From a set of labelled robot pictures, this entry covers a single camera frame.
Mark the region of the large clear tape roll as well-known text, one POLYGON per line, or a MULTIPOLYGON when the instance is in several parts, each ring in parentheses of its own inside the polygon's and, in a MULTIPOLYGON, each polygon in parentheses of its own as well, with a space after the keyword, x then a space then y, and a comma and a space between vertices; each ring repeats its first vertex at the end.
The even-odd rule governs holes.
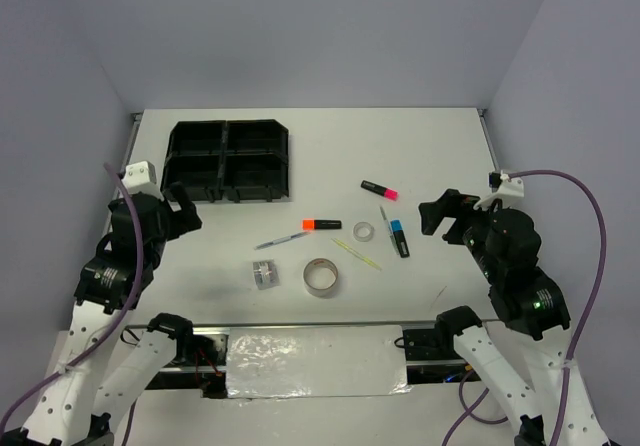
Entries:
POLYGON ((339 270, 327 258, 316 258, 307 263, 302 278, 305 289, 314 297, 328 298, 339 290, 339 270))

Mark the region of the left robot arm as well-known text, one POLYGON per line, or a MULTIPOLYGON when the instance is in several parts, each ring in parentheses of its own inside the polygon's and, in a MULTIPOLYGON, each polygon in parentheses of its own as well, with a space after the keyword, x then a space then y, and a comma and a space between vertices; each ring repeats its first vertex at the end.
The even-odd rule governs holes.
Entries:
POLYGON ((192 322, 160 313, 130 355, 112 373, 106 371, 126 316, 151 283, 166 243, 202 226, 180 183, 171 184, 167 195, 119 188, 127 194, 110 202, 111 230, 80 273, 56 369, 27 392, 39 401, 23 426, 1 431, 4 445, 111 445, 156 374, 195 355, 192 322))

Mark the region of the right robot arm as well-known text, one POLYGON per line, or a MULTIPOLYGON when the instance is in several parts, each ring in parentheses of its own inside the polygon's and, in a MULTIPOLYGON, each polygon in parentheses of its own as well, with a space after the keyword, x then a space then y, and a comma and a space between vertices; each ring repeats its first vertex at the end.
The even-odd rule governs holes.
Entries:
POLYGON ((541 238, 533 220, 503 199, 446 190, 418 211, 421 231, 433 235, 445 218, 443 239, 465 246, 489 283, 489 299, 526 365, 527 379, 492 344, 468 306, 439 314, 436 349, 463 358, 498 402, 517 445, 609 445, 575 358, 573 328, 559 286, 538 265, 541 238))

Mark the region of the small clear tape roll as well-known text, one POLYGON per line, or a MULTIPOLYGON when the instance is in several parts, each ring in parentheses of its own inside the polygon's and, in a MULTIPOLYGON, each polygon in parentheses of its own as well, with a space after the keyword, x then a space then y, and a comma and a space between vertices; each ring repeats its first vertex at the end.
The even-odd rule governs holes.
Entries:
POLYGON ((369 242, 375 235, 375 228, 370 223, 361 221, 354 225, 352 234, 359 242, 369 242))

